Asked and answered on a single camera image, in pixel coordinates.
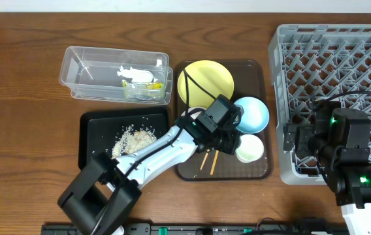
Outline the yellow round plate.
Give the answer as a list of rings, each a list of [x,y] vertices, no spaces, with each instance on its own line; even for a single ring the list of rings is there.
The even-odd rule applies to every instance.
[[[222,94],[230,99],[234,93],[234,79],[231,72],[221,63],[211,60],[195,61],[183,68],[180,68],[177,90],[183,102],[186,102],[186,82],[185,74],[196,81],[202,88],[213,95],[215,98]],[[211,96],[201,90],[195,83],[188,80],[189,106],[200,106],[208,108],[214,101]]]

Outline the green snack wrapper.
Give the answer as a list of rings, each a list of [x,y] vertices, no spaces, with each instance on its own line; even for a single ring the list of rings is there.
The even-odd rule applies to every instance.
[[[132,83],[122,80],[122,88],[126,99],[140,101],[159,101],[165,94],[165,86],[161,82]]]

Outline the white tissue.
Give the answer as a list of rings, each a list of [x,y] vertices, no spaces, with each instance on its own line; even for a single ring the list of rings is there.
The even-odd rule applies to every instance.
[[[131,79],[132,82],[136,83],[145,83],[145,82],[154,82],[154,75],[148,70],[134,69],[124,69],[123,66],[120,67],[120,70],[117,72],[118,76]]]

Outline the rice and nuts pile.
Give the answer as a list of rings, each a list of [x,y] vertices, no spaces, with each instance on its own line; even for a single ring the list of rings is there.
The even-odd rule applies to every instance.
[[[154,130],[149,128],[136,129],[134,125],[124,127],[121,137],[119,137],[112,148],[112,158],[122,155],[129,155],[146,146],[154,143],[157,137]]]

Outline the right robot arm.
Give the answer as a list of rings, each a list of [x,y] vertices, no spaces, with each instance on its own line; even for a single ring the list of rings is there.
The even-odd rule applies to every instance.
[[[365,112],[334,103],[317,108],[313,124],[287,123],[284,128],[283,149],[315,157],[350,234],[371,234],[370,130]]]

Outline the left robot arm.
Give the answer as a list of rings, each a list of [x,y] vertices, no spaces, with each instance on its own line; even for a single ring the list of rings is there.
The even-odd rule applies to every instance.
[[[57,204],[80,234],[113,234],[122,226],[142,188],[194,153],[232,151],[230,135],[243,109],[218,95],[205,110],[186,109],[168,132],[150,145],[117,159],[95,156],[73,179]]]

